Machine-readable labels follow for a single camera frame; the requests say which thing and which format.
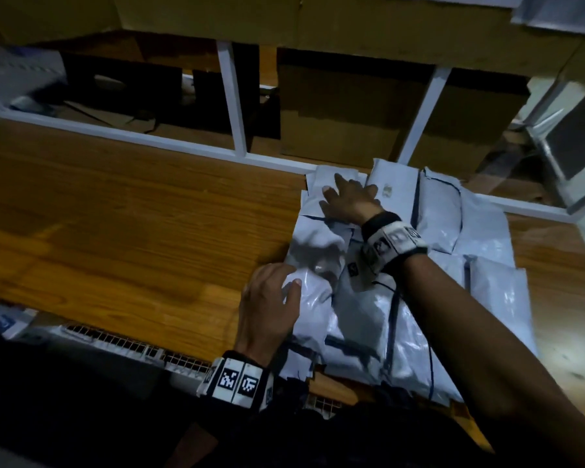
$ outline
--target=wooden surface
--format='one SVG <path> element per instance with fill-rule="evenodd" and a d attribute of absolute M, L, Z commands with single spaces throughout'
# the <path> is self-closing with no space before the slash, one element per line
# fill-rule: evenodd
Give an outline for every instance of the wooden surface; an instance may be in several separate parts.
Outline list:
<path fill-rule="evenodd" d="M 0 298 L 211 361 L 234 340 L 250 272 L 286 253 L 301 188 L 289 173 L 0 122 Z M 585 245 L 571 225 L 510 226 L 540 359 L 585 413 Z M 367 398 L 320 375 L 311 389 Z"/>

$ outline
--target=white metal frame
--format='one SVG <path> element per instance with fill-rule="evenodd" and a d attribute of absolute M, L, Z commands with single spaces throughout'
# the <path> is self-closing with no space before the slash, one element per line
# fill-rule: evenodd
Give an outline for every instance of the white metal frame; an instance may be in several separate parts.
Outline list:
<path fill-rule="evenodd" d="M 192 143 L 189 141 L 173 140 L 160 136 L 151 136 L 143 133 L 128 132 L 106 126 L 89 125 L 71 120 L 45 117 L 34 113 L 14 111 L 8 109 L 5 105 L 1 104 L 1 102 L 0 118 L 296 174 L 306 174 L 314 171 L 316 169 L 316 164 L 279 157 L 263 156 L 247 151 L 232 43 L 228 41 L 217 41 L 217 49 L 221 74 L 223 76 L 226 102 L 228 104 L 229 119 L 232 126 L 234 150 Z M 427 87 L 425 96 L 421 102 L 421 106 L 419 107 L 412 123 L 410 132 L 407 135 L 405 144 L 399 154 L 397 160 L 398 163 L 409 163 L 414 149 L 424 131 L 425 125 L 427 125 L 427 121 L 429 120 L 440 94 L 442 93 L 450 72 L 450 67 L 436 67 L 429 82 L 429 86 Z M 544 101 L 548 101 L 549 99 L 550 96 L 545 96 Z M 478 195 L 499 205 L 499 207 L 505 212 L 544 218 L 546 220 L 575 223 L 585 214 L 585 200 L 580 200 L 568 209 L 565 209 L 561 207 L 524 202 L 521 200 L 496 197 L 493 195 Z"/>

